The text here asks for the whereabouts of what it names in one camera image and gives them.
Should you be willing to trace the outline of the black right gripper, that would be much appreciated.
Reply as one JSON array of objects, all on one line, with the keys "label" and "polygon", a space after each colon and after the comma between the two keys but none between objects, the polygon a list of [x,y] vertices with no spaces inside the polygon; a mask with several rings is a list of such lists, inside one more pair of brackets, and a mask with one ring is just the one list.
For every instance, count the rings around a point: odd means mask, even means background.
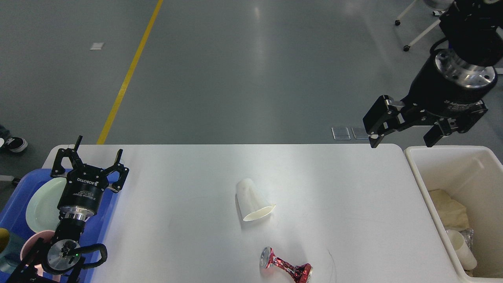
[{"label": "black right gripper", "polygon": [[479,102],[496,82],[494,67],[467,63],[454,50],[435,50],[403,101],[379,96],[363,117],[370,146],[376,148],[385,136],[410,127],[432,126],[423,136],[427,147],[455,132],[465,134],[487,113]]}]

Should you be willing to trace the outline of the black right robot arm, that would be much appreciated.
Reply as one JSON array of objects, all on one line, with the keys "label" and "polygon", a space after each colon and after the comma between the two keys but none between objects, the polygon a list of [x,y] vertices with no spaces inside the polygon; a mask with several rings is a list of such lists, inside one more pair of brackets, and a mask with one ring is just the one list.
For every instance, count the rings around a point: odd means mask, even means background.
[{"label": "black right robot arm", "polygon": [[497,84],[502,59],[501,0],[455,0],[439,18],[444,38],[430,49],[408,95],[397,101],[380,96],[363,117],[372,148],[410,127],[430,126],[432,147],[453,132],[469,131],[488,109],[483,97]]}]

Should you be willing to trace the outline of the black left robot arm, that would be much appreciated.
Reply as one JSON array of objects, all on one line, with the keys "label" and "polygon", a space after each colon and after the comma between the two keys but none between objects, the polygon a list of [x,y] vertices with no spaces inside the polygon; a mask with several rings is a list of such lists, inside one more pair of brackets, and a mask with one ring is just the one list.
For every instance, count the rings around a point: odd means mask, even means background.
[{"label": "black left robot arm", "polygon": [[108,251],[102,243],[81,245],[80,239],[86,223],[98,214],[106,190],[118,193],[124,187],[129,168],[121,163],[119,149],[113,165],[100,168],[83,163],[78,148],[82,136],[74,147],[57,151],[51,178],[65,180],[57,204],[59,222],[52,237],[45,241],[38,237],[25,257],[7,278],[8,283],[54,283],[43,273],[54,277],[65,276],[69,283],[79,282],[82,270],[92,269],[106,262]]}]

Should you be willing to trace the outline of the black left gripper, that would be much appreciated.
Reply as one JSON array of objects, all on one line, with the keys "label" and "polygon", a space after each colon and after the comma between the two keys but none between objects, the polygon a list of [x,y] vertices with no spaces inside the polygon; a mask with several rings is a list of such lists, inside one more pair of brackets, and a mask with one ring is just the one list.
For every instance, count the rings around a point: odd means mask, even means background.
[{"label": "black left gripper", "polygon": [[[104,190],[120,192],[129,173],[129,168],[120,162],[122,149],[118,150],[113,165],[106,169],[84,165],[77,152],[82,139],[83,136],[78,136],[73,148],[61,148],[56,152],[50,173],[52,178],[66,176],[65,188],[57,204],[57,209],[65,218],[88,219],[97,215]],[[68,158],[72,165],[68,174],[62,165],[63,158]],[[112,173],[118,173],[118,179],[110,183],[108,176]]]}]

